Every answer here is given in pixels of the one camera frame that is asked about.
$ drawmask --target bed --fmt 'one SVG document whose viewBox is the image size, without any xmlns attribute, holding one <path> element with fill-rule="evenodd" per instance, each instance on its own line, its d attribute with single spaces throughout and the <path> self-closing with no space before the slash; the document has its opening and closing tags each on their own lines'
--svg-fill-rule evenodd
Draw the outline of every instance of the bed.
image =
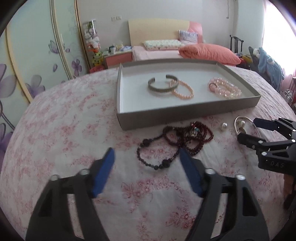
<svg viewBox="0 0 296 241">
<path fill-rule="evenodd" d="M 148 60 L 158 58 L 182 58 L 178 50 L 147 51 L 143 46 L 145 40 L 179 39 L 179 30 L 198 33 L 198 43 L 203 43 L 202 26 L 200 23 L 166 19 L 138 18 L 128 21 L 133 60 Z"/>
<path fill-rule="evenodd" d="M 232 123 L 239 115 L 271 119 L 296 116 L 282 97 L 256 72 L 229 67 L 262 97 L 254 108 L 195 119 L 206 124 L 214 139 L 196 158 L 220 174 L 244 174 L 265 216 L 270 237 L 287 220 L 283 209 L 283 175 L 259 169 L 255 152 L 237 142 Z M 36 201 L 53 174 L 72 176 L 101 158 L 108 147 L 116 161 L 105 190 L 94 205 L 110 240 L 185 240 L 201 199 L 190 189 L 177 158 L 168 169 L 155 171 L 136 157 L 144 138 L 160 134 L 164 126 L 122 131 L 116 117 L 118 69 L 86 75 L 38 95 L 19 121 L 8 145 L 0 175 L 0 206 L 16 231 L 25 237 Z M 221 133 L 219 126 L 229 128 Z M 190 121 L 171 123 L 187 126 Z M 282 140 L 276 132 L 260 130 L 268 141 Z M 145 158 L 157 162 L 175 149 L 160 140 Z M 74 231 L 82 237 L 75 201 L 69 195 Z M 217 215 L 217 235 L 224 217 L 223 202 Z"/>
</svg>

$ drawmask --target cardboard tray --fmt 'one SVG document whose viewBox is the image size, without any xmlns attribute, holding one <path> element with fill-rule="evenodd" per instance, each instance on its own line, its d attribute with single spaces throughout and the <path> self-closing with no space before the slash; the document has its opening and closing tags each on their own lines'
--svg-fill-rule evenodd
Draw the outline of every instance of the cardboard tray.
<svg viewBox="0 0 296 241">
<path fill-rule="evenodd" d="M 148 89 L 155 77 L 158 88 L 168 87 L 165 75 L 171 74 L 194 89 L 194 97 L 181 100 L 172 93 Z M 242 95 L 225 99 L 210 92 L 208 82 L 221 77 L 238 86 Z M 189 94 L 182 86 L 178 92 Z M 261 95 L 227 66 L 215 61 L 192 59 L 154 59 L 124 63 L 118 71 L 117 117 L 123 130 L 143 128 L 176 121 L 215 115 L 256 106 Z"/>
</svg>

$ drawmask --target nightstand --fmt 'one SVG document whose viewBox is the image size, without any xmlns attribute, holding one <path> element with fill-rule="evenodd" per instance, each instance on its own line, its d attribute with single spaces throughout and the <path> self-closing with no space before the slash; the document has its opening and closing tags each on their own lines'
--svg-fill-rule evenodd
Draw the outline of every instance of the nightstand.
<svg viewBox="0 0 296 241">
<path fill-rule="evenodd" d="M 132 50 L 116 52 L 115 54 L 108 54 L 104 56 L 104 64 L 109 68 L 117 67 L 118 65 L 133 60 Z"/>
</svg>

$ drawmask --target pink crystal bracelet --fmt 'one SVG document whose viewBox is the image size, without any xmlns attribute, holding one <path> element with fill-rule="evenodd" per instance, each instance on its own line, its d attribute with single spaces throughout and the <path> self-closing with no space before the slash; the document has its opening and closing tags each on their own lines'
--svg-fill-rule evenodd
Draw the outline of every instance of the pink crystal bracelet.
<svg viewBox="0 0 296 241">
<path fill-rule="evenodd" d="M 209 89 L 216 95 L 221 95 L 227 99 L 240 97 L 242 91 L 235 85 L 222 78 L 212 78 L 209 81 Z"/>
</svg>

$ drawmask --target patterned pillow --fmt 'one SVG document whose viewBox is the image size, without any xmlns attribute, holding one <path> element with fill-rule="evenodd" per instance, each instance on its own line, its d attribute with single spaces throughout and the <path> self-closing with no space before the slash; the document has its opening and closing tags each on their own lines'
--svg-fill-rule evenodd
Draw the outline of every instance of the patterned pillow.
<svg viewBox="0 0 296 241">
<path fill-rule="evenodd" d="M 150 50 L 178 50 L 184 46 L 177 39 L 166 39 L 166 40 L 146 40 L 143 42 L 145 48 Z"/>
<path fill-rule="evenodd" d="M 179 30 L 179 39 L 183 44 L 196 44 L 198 33 Z"/>
</svg>

